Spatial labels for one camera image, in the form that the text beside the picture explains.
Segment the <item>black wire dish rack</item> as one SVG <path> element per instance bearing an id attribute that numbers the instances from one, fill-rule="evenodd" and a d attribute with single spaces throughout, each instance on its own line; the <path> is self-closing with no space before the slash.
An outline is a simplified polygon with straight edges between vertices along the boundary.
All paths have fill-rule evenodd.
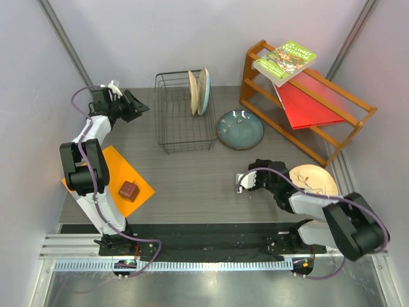
<path id="1" fill-rule="evenodd" d="M 162 72 L 155 76 L 154 113 L 156 142 L 166 154 L 210 150 L 217 140 L 213 96 L 206 111 L 192 114 L 189 73 Z"/>

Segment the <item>beige bird plate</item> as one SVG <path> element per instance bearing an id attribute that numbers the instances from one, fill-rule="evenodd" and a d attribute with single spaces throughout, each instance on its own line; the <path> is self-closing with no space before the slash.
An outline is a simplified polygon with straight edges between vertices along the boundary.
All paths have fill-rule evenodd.
<path id="1" fill-rule="evenodd" d="M 332 175 L 324 168 L 303 164 L 289 171 L 291 181 L 299 188 L 314 194 L 337 196 L 339 190 Z"/>
<path id="2" fill-rule="evenodd" d="M 197 94 L 197 81 L 196 77 L 194 76 L 191 70 L 188 71 L 189 75 L 189 91 L 190 91 L 190 109 L 191 114 L 194 116 L 197 112 L 197 104 L 198 104 L 198 94 Z"/>

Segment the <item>white and blue plate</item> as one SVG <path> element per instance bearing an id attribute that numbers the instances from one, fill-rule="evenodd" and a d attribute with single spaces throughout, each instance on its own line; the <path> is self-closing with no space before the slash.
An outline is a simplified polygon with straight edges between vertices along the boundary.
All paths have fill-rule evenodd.
<path id="1" fill-rule="evenodd" d="M 197 84 L 198 90 L 198 115 L 203 115 L 208 106 L 208 99 L 210 95 L 210 73 L 207 68 L 203 68 L 199 75 Z"/>

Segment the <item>dark blue ceramic plate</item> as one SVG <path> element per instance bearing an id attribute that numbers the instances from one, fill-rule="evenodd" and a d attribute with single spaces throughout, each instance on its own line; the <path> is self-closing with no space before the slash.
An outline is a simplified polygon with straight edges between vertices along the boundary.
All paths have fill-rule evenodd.
<path id="1" fill-rule="evenodd" d="M 255 147 L 264 136 L 262 121 L 246 110 L 227 112 L 217 122 L 217 135 L 220 141 L 235 150 L 248 150 Z"/>

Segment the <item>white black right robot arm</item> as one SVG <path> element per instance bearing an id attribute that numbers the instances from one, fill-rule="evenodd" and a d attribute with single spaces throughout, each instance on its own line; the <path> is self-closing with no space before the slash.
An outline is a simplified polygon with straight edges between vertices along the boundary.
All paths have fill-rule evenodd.
<path id="1" fill-rule="evenodd" d="M 356 261 L 383 251 L 390 241 L 386 226 L 361 194 L 330 196 L 297 187 L 282 161 L 256 159 L 236 183 L 248 191 L 265 189 L 281 210 L 311 217 L 297 223 L 288 237 L 297 253 L 317 244 L 338 249 L 346 259 Z"/>

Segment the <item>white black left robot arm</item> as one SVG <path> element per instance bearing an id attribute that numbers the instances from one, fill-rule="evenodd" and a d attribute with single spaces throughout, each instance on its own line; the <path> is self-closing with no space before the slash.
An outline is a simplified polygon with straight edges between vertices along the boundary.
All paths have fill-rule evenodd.
<path id="1" fill-rule="evenodd" d="M 65 184 L 93 226 L 100 232 L 96 243 L 122 255 L 131 254 L 136 247 L 132 229 L 109 190 L 110 174 L 101 144 L 111 132 L 116 120 L 131 122 L 149 107 L 129 90 L 116 85 L 90 86 L 92 101 L 80 134 L 59 147 Z"/>

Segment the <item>orange wooden book rack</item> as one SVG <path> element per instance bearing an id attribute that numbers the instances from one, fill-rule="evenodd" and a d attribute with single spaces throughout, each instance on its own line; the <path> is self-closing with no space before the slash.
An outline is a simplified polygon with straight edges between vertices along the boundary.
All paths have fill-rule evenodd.
<path id="1" fill-rule="evenodd" d="M 254 68 L 274 47 L 261 40 L 245 55 L 240 103 L 288 141 L 328 166 L 375 114 L 377 107 L 305 68 L 278 87 Z"/>

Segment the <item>orange envelope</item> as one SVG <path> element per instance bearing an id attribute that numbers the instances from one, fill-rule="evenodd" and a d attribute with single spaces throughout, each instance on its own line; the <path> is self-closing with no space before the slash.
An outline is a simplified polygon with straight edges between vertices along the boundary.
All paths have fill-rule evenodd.
<path id="1" fill-rule="evenodd" d="M 64 172 L 61 181 L 90 219 L 103 216 L 108 222 L 118 224 L 155 194 L 113 146 L 101 149 L 94 139 L 84 142 L 82 150 L 77 143 L 65 143 L 59 151 Z M 118 194 L 126 180 L 135 182 L 140 189 L 134 202 Z"/>

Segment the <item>red book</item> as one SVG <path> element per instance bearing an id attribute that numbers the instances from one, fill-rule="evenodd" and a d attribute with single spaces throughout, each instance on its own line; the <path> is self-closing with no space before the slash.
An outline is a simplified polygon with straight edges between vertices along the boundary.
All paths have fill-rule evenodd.
<path id="1" fill-rule="evenodd" d="M 301 72 L 294 76 L 293 79 L 317 93 L 321 98 L 337 107 L 341 107 L 339 95 L 311 76 Z M 291 128 L 294 130 L 344 122 L 344 119 L 338 114 L 327 109 L 289 82 L 286 82 L 281 87 L 274 86 L 274 90 L 286 113 Z"/>

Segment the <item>brown small box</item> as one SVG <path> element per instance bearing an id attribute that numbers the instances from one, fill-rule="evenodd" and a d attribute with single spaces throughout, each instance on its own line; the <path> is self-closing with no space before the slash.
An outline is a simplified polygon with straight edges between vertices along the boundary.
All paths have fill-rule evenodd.
<path id="1" fill-rule="evenodd" d="M 120 187 L 118 194 L 125 200 L 134 202 L 137 196 L 140 193 L 140 189 L 138 188 L 135 182 L 124 181 L 122 186 Z"/>

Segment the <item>green treehouse book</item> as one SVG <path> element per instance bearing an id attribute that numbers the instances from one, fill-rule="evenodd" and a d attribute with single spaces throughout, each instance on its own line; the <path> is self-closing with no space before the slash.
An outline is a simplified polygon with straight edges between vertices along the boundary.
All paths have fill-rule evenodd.
<path id="1" fill-rule="evenodd" d="M 258 58 L 253 63 L 253 68 L 269 78 L 274 85 L 281 87 L 309 68 L 316 57 L 315 52 L 294 41 L 288 41 Z"/>

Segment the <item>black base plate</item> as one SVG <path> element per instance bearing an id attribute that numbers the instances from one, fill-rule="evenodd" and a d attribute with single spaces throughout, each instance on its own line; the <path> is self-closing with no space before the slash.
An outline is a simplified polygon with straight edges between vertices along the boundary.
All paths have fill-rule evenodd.
<path id="1" fill-rule="evenodd" d="M 100 255 L 132 255 L 143 260 L 158 251 L 158 260 L 170 262 L 238 262 L 273 260 L 280 255 L 326 253 L 295 235 L 291 223 L 131 224 L 127 235 L 103 235 L 95 240 Z"/>

